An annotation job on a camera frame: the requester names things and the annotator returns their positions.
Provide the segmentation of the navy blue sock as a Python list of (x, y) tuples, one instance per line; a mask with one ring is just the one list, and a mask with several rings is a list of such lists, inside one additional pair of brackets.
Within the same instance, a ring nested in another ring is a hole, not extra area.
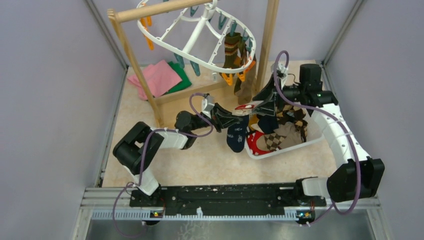
[(235, 153), (240, 153), (244, 148), (250, 115), (255, 105), (254, 102), (249, 102), (239, 105), (232, 111), (234, 116), (241, 118), (240, 122), (231, 125), (227, 129), (226, 143)]

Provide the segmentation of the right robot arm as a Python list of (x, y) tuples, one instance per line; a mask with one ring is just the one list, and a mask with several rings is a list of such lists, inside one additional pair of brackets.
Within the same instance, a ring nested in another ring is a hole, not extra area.
[(323, 89), (321, 68), (318, 64), (300, 66), (299, 83), (286, 85), (287, 68), (273, 64), (267, 85), (254, 97), (264, 101), (262, 111), (283, 106), (307, 110), (318, 125), (330, 147), (336, 171), (329, 177), (308, 177), (296, 181), (293, 200), (307, 206), (314, 198), (329, 198), (335, 203), (374, 197), (380, 185), (385, 165), (372, 158), (358, 143), (342, 116), (339, 102), (332, 91)]

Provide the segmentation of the tan ribbed sock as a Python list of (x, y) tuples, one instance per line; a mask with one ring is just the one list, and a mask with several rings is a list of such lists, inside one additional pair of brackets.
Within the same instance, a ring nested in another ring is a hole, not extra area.
[(257, 68), (257, 59), (254, 56), (253, 61), (255, 62), (253, 67), (245, 74), (245, 81), (236, 79), (234, 86), (234, 95), (237, 96), (237, 102), (239, 105), (247, 104), (252, 99), (252, 88), (256, 80), (256, 68)]

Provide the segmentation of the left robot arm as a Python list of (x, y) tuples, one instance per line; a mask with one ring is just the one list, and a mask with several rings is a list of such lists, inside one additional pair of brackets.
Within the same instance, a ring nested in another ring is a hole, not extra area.
[(132, 175), (132, 186), (142, 192), (141, 200), (147, 206), (154, 207), (160, 202), (161, 194), (157, 191), (160, 184), (150, 165), (158, 150), (190, 148), (199, 138), (194, 130), (208, 128), (210, 133), (231, 128), (245, 130), (243, 124), (248, 122), (250, 113), (250, 110), (241, 109), (231, 112), (215, 103), (210, 111), (179, 112), (174, 129), (154, 128), (139, 121), (115, 145), (112, 154)]

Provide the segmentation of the olive striped sock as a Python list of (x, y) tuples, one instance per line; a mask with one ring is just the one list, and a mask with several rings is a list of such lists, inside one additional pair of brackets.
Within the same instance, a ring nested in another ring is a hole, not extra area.
[(236, 69), (240, 67), (241, 58), (239, 49), (242, 43), (241, 33), (228, 33), (224, 38), (224, 64), (225, 69)]
[(238, 45), (238, 50), (239, 50), (239, 66), (243, 67), (249, 60), (249, 54), (250, 54), (250, 50), (249, 47), (246, 44), (246, 41), (241, 40), (239, 45)]

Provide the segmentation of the white oval clip hanger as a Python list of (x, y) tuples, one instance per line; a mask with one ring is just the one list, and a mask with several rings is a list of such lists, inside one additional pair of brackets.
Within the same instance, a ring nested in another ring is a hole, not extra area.
[[(151, 16), (140, 18), (137, 25), (151, 50), (160, 46), (172, 52), (181, 67), (188, 60), (197, 76), (201, 74), (200, 68), (204, 67), (213, 72), (214, 81), (221, 76), (229, 86), (236, 80), (245, 82), (249, 71), (256, 65), (257, 42), (254, 35), (238, 18), (220, 9), (216, 0), (204, 4), (203, 13), (196, 17), (198, 9), (198, 6), (183, 8), (161, 36), (149, 32), (148, 28), (152, 26)], [(187, 43), (183, 47), (167, 43), (166, 38), (171, 31), (177, 24), (184, 22), (195, 24)], [(214, 49), (207, 60), (191, 53), (203, 30), (216, 38)]]

